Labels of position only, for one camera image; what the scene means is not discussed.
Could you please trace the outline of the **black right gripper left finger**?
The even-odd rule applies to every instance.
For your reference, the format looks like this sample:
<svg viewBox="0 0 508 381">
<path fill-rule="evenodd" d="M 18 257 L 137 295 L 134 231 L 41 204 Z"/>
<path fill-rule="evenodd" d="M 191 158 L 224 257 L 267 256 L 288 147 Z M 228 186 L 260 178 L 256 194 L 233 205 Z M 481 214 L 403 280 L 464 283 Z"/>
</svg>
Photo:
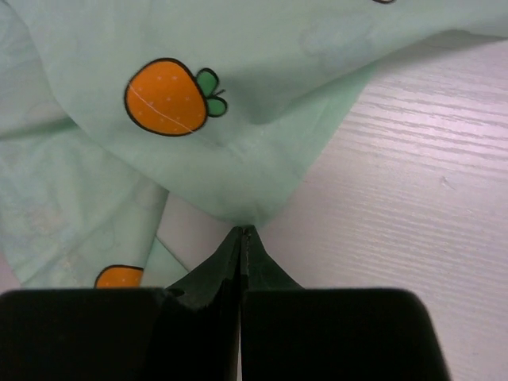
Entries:
<svg viewBox="0 0 508 381">
<path fill-rule="evenodd" d="M 4 380 L 229 380 L 241 229 L 173 285 L 9 291 Z"/>
</svg>

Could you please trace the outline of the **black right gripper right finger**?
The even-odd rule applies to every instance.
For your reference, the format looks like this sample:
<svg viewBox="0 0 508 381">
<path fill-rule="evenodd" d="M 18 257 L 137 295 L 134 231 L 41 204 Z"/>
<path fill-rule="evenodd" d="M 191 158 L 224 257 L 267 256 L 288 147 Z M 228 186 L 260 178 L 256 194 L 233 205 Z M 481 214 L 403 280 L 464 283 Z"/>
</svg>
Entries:
<svg viewBox="0 0 508 381">
<path fill-rule="evenodd" d="M 395 288 L 306 289 L 241 238 L 241 366 L 246 380 L 447 380 L 429 313 Z"/>
</svg>

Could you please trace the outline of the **green cartoon print cloth placemat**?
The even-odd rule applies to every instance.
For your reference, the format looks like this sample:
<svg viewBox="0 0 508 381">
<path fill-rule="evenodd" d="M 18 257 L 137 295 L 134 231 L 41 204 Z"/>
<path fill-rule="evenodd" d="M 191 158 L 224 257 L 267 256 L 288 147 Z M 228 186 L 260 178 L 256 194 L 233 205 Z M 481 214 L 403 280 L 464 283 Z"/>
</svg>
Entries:
<svg viewBox="0 0 508 381">
<path fill-rule="evenodd" d="M 506 2 L 4 1 L 2 254 L 24 287 L 158 283 L 168 194 L 266 222 L 371 63 L 453 30 L 505 37 Z"/>
</svg>

